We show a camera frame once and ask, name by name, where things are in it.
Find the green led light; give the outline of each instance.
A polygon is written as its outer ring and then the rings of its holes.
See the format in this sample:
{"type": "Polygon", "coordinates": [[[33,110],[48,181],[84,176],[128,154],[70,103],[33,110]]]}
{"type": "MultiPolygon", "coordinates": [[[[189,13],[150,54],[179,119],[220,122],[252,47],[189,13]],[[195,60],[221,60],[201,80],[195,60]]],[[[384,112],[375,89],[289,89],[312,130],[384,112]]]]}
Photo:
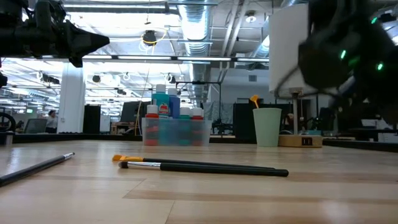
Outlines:
{"type": "Polygon", "coordinates": [[[379,63],[378,65],[377,65],[377,70],[382,70],[383,69],[383,63],[379,63]]]}
{"type": "Polygon", "coordinates": [[[340,58],[343,59],[346,56],[346,54],[347,54],[347,51],[343,50],[343,52],[340,55],[340,58]]]}

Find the bottle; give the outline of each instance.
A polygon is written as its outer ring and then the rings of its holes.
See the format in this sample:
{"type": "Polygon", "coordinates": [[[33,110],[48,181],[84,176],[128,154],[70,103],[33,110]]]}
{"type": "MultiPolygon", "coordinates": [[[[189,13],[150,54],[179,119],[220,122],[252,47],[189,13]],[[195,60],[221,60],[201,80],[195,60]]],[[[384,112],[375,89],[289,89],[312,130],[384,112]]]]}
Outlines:
{"type": "Polygon", "coordinates": [[[170,98],[166,94],[166,85],[156,85],[156,93],[152,94],[152,104],[157,106],[160,119],[169,118],[169,101],[170,98]]]}
{"type": "Polygon", "coordinates": [[[194,146],[202,146],[203,145],[203,116],[201,108],[192,109],[192,144],[194,146]]]}
{"type": "Polygon", "coordinates": [[[167,93],[169,94],[169,108],[170,108],[170,114],[169,116],[173,119],[178,119],[180,117],[180,98],[177,96],[177,89],[176,88],[169,88],[167,90],[167,93]]]}
{"type": "Polygon", "coordinates": [[[178,123],[178,139],[180,146],[190,146],[192,141],[191,132],[191,109],[187,107],[180,108],[180,117],[178,123]]]}
{"type": "Polygon", "coordinates": [[[156,105],[147,106],[146,117],[146,129],[144,145],[146,146],[157,146],[159,139],[159,115],[157,114],[158,109],[156,105]]]}

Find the plastic cup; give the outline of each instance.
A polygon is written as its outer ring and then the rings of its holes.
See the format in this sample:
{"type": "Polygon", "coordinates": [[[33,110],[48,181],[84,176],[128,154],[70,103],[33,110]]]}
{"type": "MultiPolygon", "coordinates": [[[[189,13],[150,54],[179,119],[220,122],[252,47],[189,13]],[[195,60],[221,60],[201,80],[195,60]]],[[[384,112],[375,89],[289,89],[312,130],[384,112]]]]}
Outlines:
{"type": "Polygon", "coordinates": [[[278,146],[281,112],[282,110],[278,108],[258,108],[253,110],[258,146],[278,146]]]}

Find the wooden table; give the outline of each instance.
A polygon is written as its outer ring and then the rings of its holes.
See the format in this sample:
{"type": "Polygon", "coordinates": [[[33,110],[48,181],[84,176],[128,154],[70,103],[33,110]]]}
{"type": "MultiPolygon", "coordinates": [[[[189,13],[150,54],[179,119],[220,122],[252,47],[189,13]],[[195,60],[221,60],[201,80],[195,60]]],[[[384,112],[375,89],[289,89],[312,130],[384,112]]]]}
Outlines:
{"type": "Polygon", "coordinates": [[[398,223],[398,154],[323,147],[142,147],[68,141],[0,148],[0,174],[76,156],[0,189],[1,224],[398,223]],[[114,154],[285,168],[288,178],[118,169],[114,154]]]}

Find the ceiling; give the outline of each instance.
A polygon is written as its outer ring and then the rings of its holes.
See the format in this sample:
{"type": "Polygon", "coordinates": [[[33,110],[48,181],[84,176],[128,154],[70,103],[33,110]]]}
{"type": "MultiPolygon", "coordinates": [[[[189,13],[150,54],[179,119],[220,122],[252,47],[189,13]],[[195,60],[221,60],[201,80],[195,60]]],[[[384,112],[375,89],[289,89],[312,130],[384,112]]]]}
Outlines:
{"type": "MultiPolygon", "coordinates": [[[[226,27],[229,15],[233,8],[233,0],[215,0],[217,6],[211,8],[210,22],[210,47],[209,56],[220,56],[224,42],[226,27]]],[[[175,14],[147,14],[147,13],[119,13],[118,9],[109,9],[106,7],[102,12],[96,12],[96,8],[88,8],[85,12],[73,7],[79,4],[98,3],[102,6],[115,4],[113,0],[102,1],[63,1],[68,12],[67,19],[71,20],[77,27],[106,35],[111,43],[94,54],[101,55],[185,55],[185,46],[179,41],[183,40],[180,17],[175,14]],[[141,36],[145,30],[154,30],[157,39],[160,41],[155,47],[146,47],[141,36]]],[[[135,1],[119,0],[121,4],[134,4],[135,1]]],[[[156,4],[155,1],[147,1],[141,6],[156,4]]],[[[261,1],[250,0],[247,11],[254,11],[256,21],[249,23],[243,20],[239,30],[238,38],[233,47],[235,53],[252,52],[262,41],[262,26],[266,15],[278,10],[281,4],[280,0],[261,1]]],[[[398,35],[396,32],[396,23],[391,22],[389,30],[392,37],[398,35]]],[[[150,98],[150,90],[144,91],[144,88],[154,88],[156,84],[166,84],[167,88],[175,87],[167,80],[168,76],[174,76],[176,80],[191,81],[188,64],[171,63],[115,63],[115,62],[85,62],[84,74],[87,75],[86,103],[101,104],[104,113],[118,115],[121,111],[123,101],[134,101],[143,98],[150,98]],[[99,75],[101,83],[93,82],[93,77],[99,75]],[[119,95],[112,88],[126,89],[126,95],[119,95]]],[[[8,88],[2,89],[3,99],[0,103],[7,105],[7,108],[13,106],[37,106],[39,113],[46,113],[49,109],[58,108],[60,85],[43,83],[40,81],[42,74],[54,77],[62,82],[63,62],[23,60],[16,58],[5,58],[2,62],[1,72],[9,78],[9,85],[29,86],[31,88],[8,88]]],[[[219,74],[217,68],[211,71],[211,80],[216,80],[219,74]]],[[[267,85],[268,72],[265,70],[256,70],[248,72],[244,69],[230,69],[224,80],[224,85],[267,85]],[[248,75],[256,75],[257,82],[249,82],[248,75]]],[[[182,91],[181,97],[189,102],[190,87],[186,86],[188,91],[182,91]]]]}

